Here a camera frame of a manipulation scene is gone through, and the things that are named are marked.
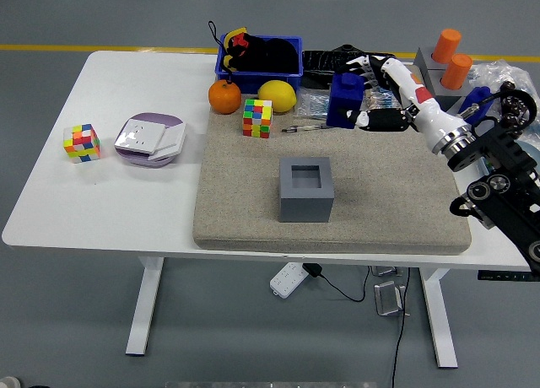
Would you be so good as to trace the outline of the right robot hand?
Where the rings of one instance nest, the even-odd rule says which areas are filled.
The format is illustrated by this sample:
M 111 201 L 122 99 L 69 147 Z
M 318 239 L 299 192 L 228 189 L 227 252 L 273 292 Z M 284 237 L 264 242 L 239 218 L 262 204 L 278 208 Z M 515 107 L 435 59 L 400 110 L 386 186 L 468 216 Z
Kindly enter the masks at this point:
M 394 56 L 367 54 L 346 62 L 342 69 L 360 74 L 376 89 L 389 89 L 432 153 L 443 153 L 454 142 L 471 136 L 471 127 L 461 117 L 443 111 L 420 79 Z

